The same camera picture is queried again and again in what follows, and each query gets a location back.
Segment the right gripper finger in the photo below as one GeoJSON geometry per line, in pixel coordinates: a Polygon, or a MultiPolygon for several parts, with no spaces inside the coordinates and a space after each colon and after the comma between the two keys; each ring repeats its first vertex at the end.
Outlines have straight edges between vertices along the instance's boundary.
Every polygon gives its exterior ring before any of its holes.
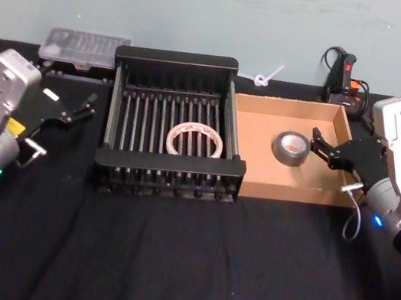
{"type": "Polygon", "coordinates": [[[312,131],[312,140],[310,141],[311,150],[314,153],[322,155],[335,156],[338,154],[337,149],[327,143],[321,134],[319,128],[314,127],[312,131]]]}
{"type": "Polygon", "coordinates": [[[328,167],[333,170],[339,169],[339,164],[341,160],[341,156],[339,153],[334,151],[333,149],[327,147],[326,145],[322,145],[318,142],[311,143],[311,150],[322,160],[324,160],[328,167]]]}

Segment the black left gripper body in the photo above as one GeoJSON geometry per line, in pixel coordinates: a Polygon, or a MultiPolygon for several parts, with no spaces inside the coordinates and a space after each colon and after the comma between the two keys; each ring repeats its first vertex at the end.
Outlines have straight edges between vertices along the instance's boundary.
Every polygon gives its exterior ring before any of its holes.
{"type": "Polygon", "coordinates": [[[22,142],[40,130],[53,126],[68,129],[72,117],[72,113],[60,99],[54,100],[45,93],[45,89],[39,90],[15,110],[14,120],[24,126],[17,141],[22,142]]]}

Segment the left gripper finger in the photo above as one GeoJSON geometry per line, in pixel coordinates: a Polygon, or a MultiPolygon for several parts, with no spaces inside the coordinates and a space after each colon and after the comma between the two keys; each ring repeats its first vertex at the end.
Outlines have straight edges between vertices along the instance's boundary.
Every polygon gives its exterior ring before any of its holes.
{"type": "Polygon", "coordinates": [[[74,115],[86,115],[95,112],[95,109],[93,108],[93,104],[97,100],[98,96],[96,93],[90,94],[85,101],[83,101],[76,109],[72,110],[72,113],[74,115]]]}
{"type": "Polygon", "coordinates": [[[95,110],[92,108],[84,108],[81,110],[74,110],[74,111],[63,111],[60,114],[59,120],[61,122],[68,122],[68,123],[73,123],[73,124],[80,124],[83,121],[86,121],[88,119],[92,119],[94,116],[95,110]]]}

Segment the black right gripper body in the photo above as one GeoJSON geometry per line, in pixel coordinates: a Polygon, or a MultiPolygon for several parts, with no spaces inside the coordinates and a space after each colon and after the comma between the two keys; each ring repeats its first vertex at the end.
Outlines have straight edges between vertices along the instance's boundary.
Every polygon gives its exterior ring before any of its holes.
{"type": "Polygon", "coordinates": [[[363,184],[375,185],[385,178],[386,157],[376,139],[353,139],[334,148],[331,169],[349,172],[363,184]]]}

